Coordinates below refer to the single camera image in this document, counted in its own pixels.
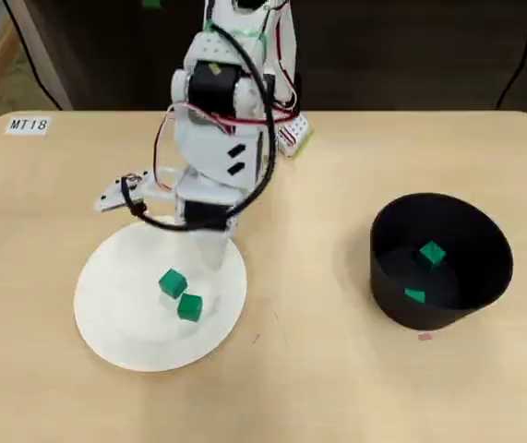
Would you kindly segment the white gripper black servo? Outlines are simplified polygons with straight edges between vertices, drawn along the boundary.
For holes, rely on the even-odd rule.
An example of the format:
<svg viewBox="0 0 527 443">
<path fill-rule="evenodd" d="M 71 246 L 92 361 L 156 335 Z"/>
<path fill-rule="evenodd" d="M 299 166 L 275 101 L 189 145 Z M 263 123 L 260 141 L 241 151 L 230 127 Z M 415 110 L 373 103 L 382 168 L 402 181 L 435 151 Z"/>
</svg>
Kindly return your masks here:
<svg viewBox="0 0 527 443">
<path fill-rule="evenodd" d="M 240 190 L 209 179 L 197 170 L 184 170 L 174 189 L 177 218 L 188 224 L 219 220 L 240 201 Z M 229 243 L 227 232 L 200 230 L 193 234 L 200 270 L 221 269 Z"/>
</svg>

